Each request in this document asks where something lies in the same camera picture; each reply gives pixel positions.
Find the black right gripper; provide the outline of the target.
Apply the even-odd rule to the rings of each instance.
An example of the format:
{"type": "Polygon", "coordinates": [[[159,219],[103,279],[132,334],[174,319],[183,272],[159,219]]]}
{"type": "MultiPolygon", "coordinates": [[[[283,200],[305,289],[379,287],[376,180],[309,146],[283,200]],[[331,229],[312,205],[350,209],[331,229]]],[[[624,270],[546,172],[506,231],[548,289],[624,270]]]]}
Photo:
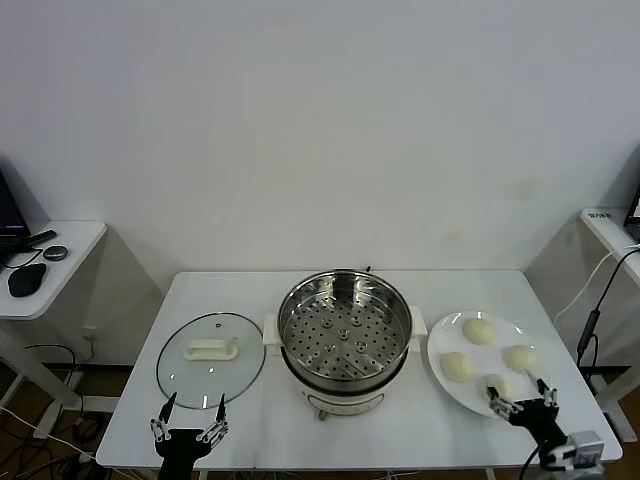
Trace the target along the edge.
{"type": "Polygon", "coordinates": [[[486,394],[489,407],[500,418],[508,420],[512,426],[522,427],[529,432],[542,453],[548,453],[556,447],[566,444],[567,435],[556,423],[559,413],[557,390],[550,388],[545,381],[532,371],[526,375],[541,396],[512,402],[502,393],[506,391],[506,383],[500,379],[486,380],[486,394]]]}

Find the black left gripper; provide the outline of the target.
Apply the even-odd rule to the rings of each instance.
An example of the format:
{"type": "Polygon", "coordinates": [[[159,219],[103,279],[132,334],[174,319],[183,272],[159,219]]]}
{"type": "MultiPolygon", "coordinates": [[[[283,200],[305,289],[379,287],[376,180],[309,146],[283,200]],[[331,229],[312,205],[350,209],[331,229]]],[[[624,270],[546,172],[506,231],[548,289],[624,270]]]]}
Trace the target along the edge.
{"type": "Polygon", "coordinates": [[[156,453],[162,458],[159,480],[188,480],[192,476],[197,460],[212,451],[228,432],[225,395],[222,395],[213,423],[201,429],[170,429],[169,419],[175,404],[174,392],[160,409],[157,418],[150,420],[155,439],[156,453]]]}

